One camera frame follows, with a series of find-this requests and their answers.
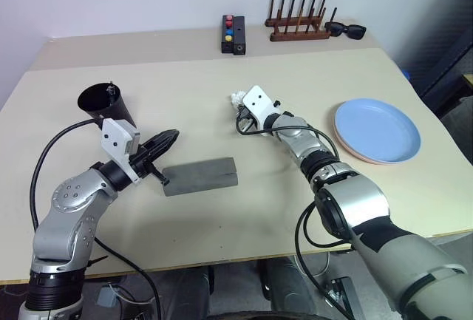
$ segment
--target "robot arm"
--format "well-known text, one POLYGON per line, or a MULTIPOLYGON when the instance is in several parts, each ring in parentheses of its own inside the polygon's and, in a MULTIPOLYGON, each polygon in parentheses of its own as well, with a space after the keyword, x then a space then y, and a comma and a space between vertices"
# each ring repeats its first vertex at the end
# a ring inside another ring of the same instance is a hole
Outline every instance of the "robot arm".
MULTIPOLYGON (((242 99, 237 118, 239 131, 252 126, 260 130, 308 124, 279 111, 254 86, 242 99)), ((411 320, 472 319, 472 283, 464 266, 423 237, 394 225, 387 199, 372 180, 340 162, 310 130, 296 127, 271 134, 307 178, 325 229, 359 252, 392 309, 411 320)))
POLYGON ((153 161, 169 150, 177 130, 155 135, 140 145, 140 134, 126 120, 105 119, 102 146, 111 156, 77 177, 64 181, 52 195, 51 209, 33 240, 27 300, 21 320, 75 320, 81 317, 82 285, 98 220, 118 192, 149 173, 168 180, 153 161))

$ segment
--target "stack of plates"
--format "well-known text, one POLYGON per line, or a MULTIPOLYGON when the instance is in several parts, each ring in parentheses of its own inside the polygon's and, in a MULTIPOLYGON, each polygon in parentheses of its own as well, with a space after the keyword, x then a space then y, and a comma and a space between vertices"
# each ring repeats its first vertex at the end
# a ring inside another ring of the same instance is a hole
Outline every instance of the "stack of plates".
POLYGON ((369 163, 402 163, 421 148, 421 136, 409 117, 368 98, 345 102, 337 109, 335 132, 344 148, 369 163))

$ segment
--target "plate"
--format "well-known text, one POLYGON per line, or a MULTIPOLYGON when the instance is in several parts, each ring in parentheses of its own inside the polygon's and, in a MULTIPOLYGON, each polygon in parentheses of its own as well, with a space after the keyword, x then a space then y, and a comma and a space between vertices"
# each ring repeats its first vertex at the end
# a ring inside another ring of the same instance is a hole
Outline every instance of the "plate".
POLYGON ((421 148, 421 136, 409 117, 369 98, 343 103, 335 113, 335 129, 348 151, 371 163, 402 163, 421 148))

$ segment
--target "floor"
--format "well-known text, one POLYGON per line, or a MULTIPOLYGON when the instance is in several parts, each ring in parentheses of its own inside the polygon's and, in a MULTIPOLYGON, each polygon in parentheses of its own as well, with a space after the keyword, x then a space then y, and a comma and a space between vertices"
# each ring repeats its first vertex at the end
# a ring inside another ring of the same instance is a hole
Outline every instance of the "floor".
MULTIPOLYGON (((440 247, 452 255, 459 263, 463 264, 470 273, 473 273, 473 234, 463 236, 459 239, 443 238, 436 239, 440 247)), ((325 264, 325 254, 318 253, 307 255, 307 265, 313 273, 318 273, 325 264)), ((235 262, 224 265, 215 265, 215 291, 211 296, 210 314, 221 314, 243 310, 270 310, 270 303, 263 297, 256 262, 235 262)), ((176 285, 186 270, 171 270, 152 273, 152 278, 160 291, 160 300, 165 312, 169 308, 176 285)), ((351 277, 366 319, 394 320, 401 317, 390 310, 387 299, 368 273, 361 257, 356 252, 337 255, 331 253, 330 266, 323 276, 318 277, 321 282, 340 276, 351 277)), ((95 300, 104 285, 103 282, 87 282, 84 285, 84 313, 83 319, 119 319, 120 308, 105 308, 95 305, 95 300)), ((148 285, 137 275, 127 276, 121 283, 128 289, 136 299, 147 299, 150 297, 148 285)), ((22 292, 25 285, 10 285, 0 291, 0 320, 16 319, 19 305, 24 301, 22 292), (20 294, 12 296, 7 293, 20 294)), ((321 296, 316 297, 318 315, 329 319, 339 320, 343 317, 331 308, 321 296)), ((137 307, 129 305, 125 307, 122 319, 133 319, 137 313, 137 307)))

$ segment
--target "sunglasses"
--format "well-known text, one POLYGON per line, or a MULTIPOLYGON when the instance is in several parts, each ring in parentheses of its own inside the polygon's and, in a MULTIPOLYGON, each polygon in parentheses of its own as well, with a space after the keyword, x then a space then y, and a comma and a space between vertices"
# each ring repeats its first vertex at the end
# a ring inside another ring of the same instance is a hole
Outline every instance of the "sunglasses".
POLYGON ((362 39, 365 32, 367 31, 366 27, 358 26, 357 24, 345 26, 340 22, 326 22, 325 29, 330 31, 331 37, 338 37, 342 33, 346 33, 348 38, 357 40, 362 39))

